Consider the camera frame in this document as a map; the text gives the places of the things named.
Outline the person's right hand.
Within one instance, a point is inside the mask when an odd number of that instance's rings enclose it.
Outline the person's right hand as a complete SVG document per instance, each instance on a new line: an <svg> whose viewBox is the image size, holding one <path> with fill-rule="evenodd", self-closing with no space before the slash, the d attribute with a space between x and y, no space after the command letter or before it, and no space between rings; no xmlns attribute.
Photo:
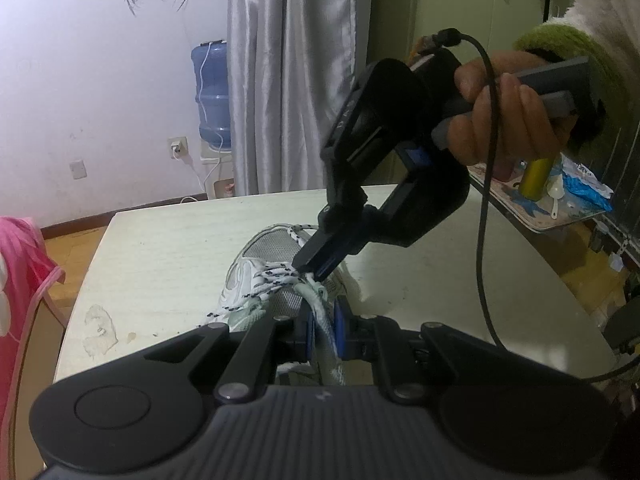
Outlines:
<svg viewBox="0 0 640 480"><path fill-rule="evenodd" d="M498 76L500 133L495 172L509 172L521 159L552 158L567 144L577 118L551 119L538 94L515 75L543 66L546 61L522 51L491 55ZM463 99L473 105L472 115L452 118L447 132L449 151L465 166L486 162L490 141L490 93L483 62L477 58L457 68L454 82Z"/></svg>

